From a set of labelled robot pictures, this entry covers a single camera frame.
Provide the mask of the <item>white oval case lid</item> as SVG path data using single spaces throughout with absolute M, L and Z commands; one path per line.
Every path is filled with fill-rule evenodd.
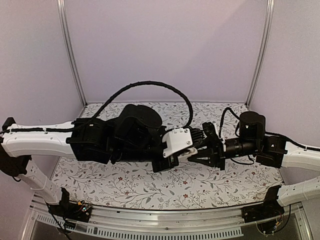
M 194 147 L 186 148 L 182 150 L 181 154 L 178 157 L 187 159 L 193 155 L 196 155 L 197 153 L 198 153 L 198 150 Z

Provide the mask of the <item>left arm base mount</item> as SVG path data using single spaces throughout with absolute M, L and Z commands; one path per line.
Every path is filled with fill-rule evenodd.
M 61 188 L 61 197 L 57 204 L 49 203 L 48 206 L 48 209 L 53 215 L 84 223 L 89 222 L 93 210 L 93 205 L 84 200 L 78 202 L 70 201 L 70 194 L 63 187 Z

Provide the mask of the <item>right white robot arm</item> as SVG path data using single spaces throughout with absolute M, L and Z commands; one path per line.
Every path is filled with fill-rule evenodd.
M 188 161 L 223 170 L 226 159 L 252 155 L 257 163 L 267 167 L 319 171 L 318 147 L 302 145 L 282 134 L 267 132 L 265 128 L 266 118 L 263 115 L 246 111 L 238 118 L 239 136 L 224 140 L 221 129 L 205 122 L 202 129 L 206 137 L 195 146 L 197 153 L 188 157 Z M 262 218 L 269 218 L 278 206 L 285 207 L 319 196 L 319 177 L 291 185 L 276 185 L 267 190 L 258 213 Z

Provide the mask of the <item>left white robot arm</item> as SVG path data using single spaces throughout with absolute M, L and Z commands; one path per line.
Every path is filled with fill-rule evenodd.
M 21 178 L 63 217 L 70 217 L 75 210 L 68 191 L 36 169 L 33 155 L 102 164 L 149 161 L 158 173 L 177 167 L 179 156 L 203 139 L 203 132 L 189 125 L 167 129 L 160 115 L 145 105 L 128 104 L 109 120 L 93 116 L 58 125 L 23 126 L 9 117 L 0 137 L 0 168 Z

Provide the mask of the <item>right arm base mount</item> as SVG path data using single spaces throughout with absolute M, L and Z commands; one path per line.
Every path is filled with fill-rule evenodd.
M 285 213 L 284 207 L 278 203 L 278 192 L 281 185 L 270 187 L 262 203 L 241 208 L 241 217 L 245 223 L 276 217 Z

